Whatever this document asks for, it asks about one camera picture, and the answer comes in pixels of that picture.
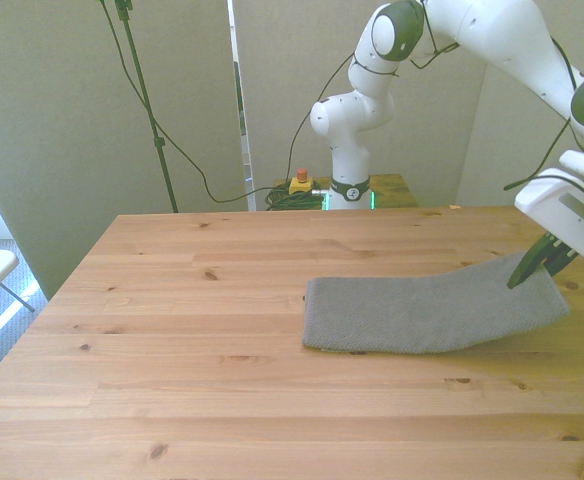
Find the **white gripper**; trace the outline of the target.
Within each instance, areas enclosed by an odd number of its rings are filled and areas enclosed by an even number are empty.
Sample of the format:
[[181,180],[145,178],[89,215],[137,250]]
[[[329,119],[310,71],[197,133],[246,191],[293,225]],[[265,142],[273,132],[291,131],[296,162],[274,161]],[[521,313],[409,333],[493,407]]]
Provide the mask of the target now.
[[584,257],[584,179],[548,169],[517,194],[515,206],[546,233],[514,269],[509,289],[527,280],[542,263],[555,276],[579,255]]

